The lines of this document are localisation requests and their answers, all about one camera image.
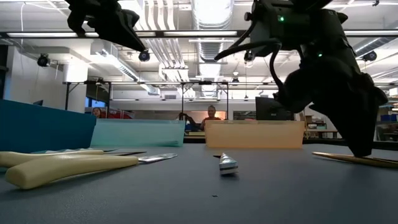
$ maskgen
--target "tan bin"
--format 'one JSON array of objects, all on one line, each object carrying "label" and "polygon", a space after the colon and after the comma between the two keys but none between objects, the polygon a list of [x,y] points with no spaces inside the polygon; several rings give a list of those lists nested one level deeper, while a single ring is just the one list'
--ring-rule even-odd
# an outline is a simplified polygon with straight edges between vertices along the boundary
[{"label": "tan bin", "polygon": [[212,148],[301,149],[304,121],[206,121]]}]

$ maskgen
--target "woman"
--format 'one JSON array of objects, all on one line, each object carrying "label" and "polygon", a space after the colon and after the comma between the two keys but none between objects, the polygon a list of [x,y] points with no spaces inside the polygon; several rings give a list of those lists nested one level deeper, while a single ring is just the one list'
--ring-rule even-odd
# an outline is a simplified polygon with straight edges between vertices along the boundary
[{"label": "woman", "polygon": [[200,129],[201,129],[202,131],[205,130],[206,121],[208,121],[208,120],[221,120],[221,118],[217,118],[217,117],[216,117],[216,108],[215,108],[213,105],[210,105],[210,106],[207,108],[207,115],[208,115],[209,117],[203,119],[203,121],[201,122],[201,125],[200,125]]},{"label": "woman", "polygon": [[101,108],[94,108],[93,109],[93,115],[96,116],[96,118],[102,118]]}]

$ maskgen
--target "gray table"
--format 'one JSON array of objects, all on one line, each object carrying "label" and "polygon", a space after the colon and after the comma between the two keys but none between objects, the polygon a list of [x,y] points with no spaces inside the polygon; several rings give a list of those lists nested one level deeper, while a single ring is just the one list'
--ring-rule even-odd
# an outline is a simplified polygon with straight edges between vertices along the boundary
[{"label": "gray table", "polygon": [[[81,175],[22,191],[0,177],[0,223],[398,223],[398,170],[319,159],[303,150],[228,150],[236,177],[221,177],[204,144],[155,164]],[[398,159],[398,152],[374,151]]]}]

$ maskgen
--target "teal bin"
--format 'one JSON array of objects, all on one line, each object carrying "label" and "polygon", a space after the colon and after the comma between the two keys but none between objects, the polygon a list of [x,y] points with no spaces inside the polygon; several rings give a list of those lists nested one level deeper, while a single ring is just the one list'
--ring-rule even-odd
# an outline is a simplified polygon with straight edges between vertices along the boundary
[{"label": "teal bin", "polygon": [[0,151],[87,148],[95,124],[90,114],[0,100]]},{"label": "teal bin", "polygon": [[172,146],[184,139],[184,121],[98,119],[92,147]]}]

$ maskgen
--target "cream knife handle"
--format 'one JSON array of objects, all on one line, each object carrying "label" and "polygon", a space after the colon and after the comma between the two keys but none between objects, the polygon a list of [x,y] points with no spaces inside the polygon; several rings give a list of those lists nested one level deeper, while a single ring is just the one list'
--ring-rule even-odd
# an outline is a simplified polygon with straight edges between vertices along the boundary
[{"label": "cream knife handle", "polygon": [[77,174],[133,166],[135,156],[56,155],[11,167],[6,180],[22,189],[32,189]]},{"label": "cream knife handle", "polygon": [[47,156],[54,155],[103,155],[102,150],[79,150],[74,152],[60,152],[60,153],[45,153],[45,154],[27,154],[19,152],[0,152],[0,167],[13,167],[21,163],[31,161],[32,159],[38,159]]}]

